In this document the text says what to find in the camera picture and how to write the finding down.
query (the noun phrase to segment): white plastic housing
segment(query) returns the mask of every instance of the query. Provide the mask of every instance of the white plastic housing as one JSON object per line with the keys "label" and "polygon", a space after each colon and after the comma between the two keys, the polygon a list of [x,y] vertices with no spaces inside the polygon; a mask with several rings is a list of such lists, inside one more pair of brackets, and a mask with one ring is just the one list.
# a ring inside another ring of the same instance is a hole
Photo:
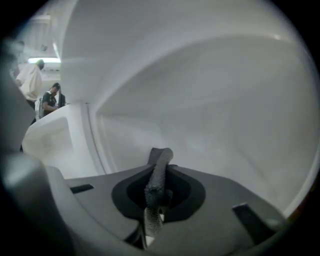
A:
{"label": "white plastic housing", "polygon": [[105,174],[92,139],[86,104],[70,104],[31,125],[23,151],[58,168],[65,179]]}
{"label": "white plastic housing", "polygon": [[[170,147],[173,164],[233,179],[285,216],[303,200],[319,167],[319,80],[273,6],[78,0],[65,31],[63,93],[88,103],[97,151],[82,161],[113,173]],[[83,123],[69,118],[71,135]],[[85,175],[65,177],[75,172]]]}

